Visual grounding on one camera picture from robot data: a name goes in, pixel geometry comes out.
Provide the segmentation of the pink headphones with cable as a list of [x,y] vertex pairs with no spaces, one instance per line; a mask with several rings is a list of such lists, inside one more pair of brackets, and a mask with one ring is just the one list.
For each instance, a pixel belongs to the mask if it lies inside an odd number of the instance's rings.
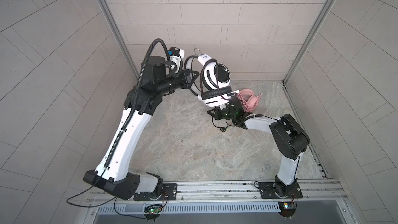
[[253,112],[259,105],[259,101],[262,95],[263,93],[256,96],[253,90],[243,89],[237,94],[237,97],[241,101],[245,112]]

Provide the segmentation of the white black headphones with cable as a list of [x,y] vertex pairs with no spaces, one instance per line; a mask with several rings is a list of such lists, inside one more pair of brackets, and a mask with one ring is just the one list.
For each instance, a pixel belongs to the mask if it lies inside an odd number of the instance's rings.
[[230,87],[231,73],[224,64],[209,55],[201,54],[187,57],[183,69],[192,69],[194,60],[202,65],[202,69],[198,77],[199,85],[194,82],[191,93],[200,101],[213,109],[237,97],[239,91],[233,91]]

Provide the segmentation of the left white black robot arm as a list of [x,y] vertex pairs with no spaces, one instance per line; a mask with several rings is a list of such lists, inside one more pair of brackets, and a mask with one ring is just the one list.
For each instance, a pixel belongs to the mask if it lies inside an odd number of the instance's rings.
[[189,89],[200,75],[191,69],[181,70],[177,77],[167,75],[166,68],[174,65],[159,56],[142,63],[139,82],[124,102],[118,131],[96,169],[85,173],[85,183],[123,200],[136,194],[155,200],[161,196],[161,177],[130,173],[129,166],[139,138],[163,97],[177,89]]

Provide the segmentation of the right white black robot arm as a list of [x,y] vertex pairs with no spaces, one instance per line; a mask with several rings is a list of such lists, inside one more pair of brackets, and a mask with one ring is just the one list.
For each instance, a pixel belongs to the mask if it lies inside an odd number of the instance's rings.
[[231,120],[233,127],[258,130],[273,135],[282,157],[273,183],[254,183],[262,199],[297,200],[303,197],[296,173],[299,162],[310,144],[310,138],[291,115],[285,114],[277,119],[246,112],[236,97],[225,100],[218,96],[204,100],[204,103],[212,107],[208,114],[214,120]]

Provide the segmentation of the right circuit board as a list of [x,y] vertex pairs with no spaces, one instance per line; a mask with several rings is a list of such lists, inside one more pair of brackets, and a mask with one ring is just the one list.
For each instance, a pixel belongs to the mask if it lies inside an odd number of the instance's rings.
[[290,218],[295,214],[296,206],[293,202],[278,202],[280,212],[279,215],[282,217]]

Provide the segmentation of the left circuit board green led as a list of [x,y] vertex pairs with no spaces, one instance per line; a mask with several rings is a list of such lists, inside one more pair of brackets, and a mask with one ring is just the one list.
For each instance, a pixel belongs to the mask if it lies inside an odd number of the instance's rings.
[[162,207],[163,207],[162,204],[153,204],[153,205],[146,206],[144,209],[144,214],[145,215],[158,215],[161,213]]

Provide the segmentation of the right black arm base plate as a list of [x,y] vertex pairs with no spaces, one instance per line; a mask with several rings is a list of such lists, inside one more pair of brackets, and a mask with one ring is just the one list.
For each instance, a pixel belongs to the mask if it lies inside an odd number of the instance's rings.
[[301,199],[302,191],[297,181],[286,186],[283,183],[256,182],[255,187],[259,190],[262,199]]

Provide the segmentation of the aluminium mounting rail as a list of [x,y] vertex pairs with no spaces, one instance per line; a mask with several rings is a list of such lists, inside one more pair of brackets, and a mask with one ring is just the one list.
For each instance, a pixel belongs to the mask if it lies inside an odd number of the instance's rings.
[[[177,181],[165,182],[177,184],[176,200],[170,203],[189,202],[239,202],[239,201],[288,201],[293,199],[262,199],[256,182],[272,180],[238,181]],[[302,200],[346,200],[347,195],[338,179],[299,179],[303,194]]]

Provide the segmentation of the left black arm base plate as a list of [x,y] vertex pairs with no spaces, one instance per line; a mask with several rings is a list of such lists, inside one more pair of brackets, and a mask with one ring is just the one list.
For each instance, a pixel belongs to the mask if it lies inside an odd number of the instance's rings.
[[159,190],[155,189],[155,193],[140,192],[135,193],[134,201],[161,201],[161,200],[176,200],[177,184],[163,184]]

